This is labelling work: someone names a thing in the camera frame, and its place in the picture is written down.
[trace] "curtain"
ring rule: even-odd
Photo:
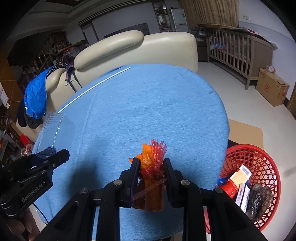
[[[208,28],[237,28],[239,0],[181,0],[188,25]]]

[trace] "white rod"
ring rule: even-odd
[[[120,73],[122,73],[122,72],[124,72],[124,71],[126,71],[126,70],[128,70],[128,69],[130,69],[130,67],[128,67],[128,68],[126,68],[126,69],[124,69],[124,70],[121,70],[121,71],[119,71],[118,73],[116,73],[116,74],[114,74],[114,75],[111,75],[110,77],[108,77],[108,78],[106,78],[106,79],[104,79],[104,80],[102,80],[100,83],[97,83],[97,84],[95,84],[94,86],[92,86],[92,87],[90,87],[88,90],[86,90],[86,91],[84,91],[82,94],[80,94],[79,96],[77,96],[74,100],[72,100],[72,101],[70,101],[68,104],[66,104],[58,113],[61,113],[66,107],[68,107],[70,104],[72,104],[74,101],[76,101],[78,98],[80,98],[81,96],[83,96],[85,93],[87,93],[87,92],[89,92],[90,90],[92,90],[93,88],[95,88],[96,86],[98,86],[99,84],[102,84],[103,82],[105,82],[106,80],[108,80],[108,79],[111,79],[112,77],[114,77],[114,76],[116,76],[116,75],[118,75],[118,74],[120,74]]]

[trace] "white box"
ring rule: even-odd
[[[244,183],[239,186],[235,203],[246,213],[248,201],[250,197],[250,188]]]

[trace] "human hand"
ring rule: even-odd
[[[40,233],[29,208],[25,210],[23,222],[12,218],[8,218],[5,221],[11,233],[15,236],[21,235],[25,230],[27,230],[29,241],[33,241]]]

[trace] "metal bolt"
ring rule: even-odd
[[[188,185],[190,184],[190,181],[188,181],[188,180],[182,180],[182,181],[181,181],[181,184],[182,184],[183,186],[188,186]]]
[[[79,193],[84,195],[84,194],[87,194],[89,192],[89,190],[87,188],[82,188],[80,189]]]
[[[216,193],[222,193],[222,192],[224,192],[224,190],[222,188],[220,188],[220,187],[215,187],[215,192]]]
[[[122,184],[122,180],[117,179],[117,180],[113,181],[113,184],[114,184],[115,186],[119,186],[119,185]]]

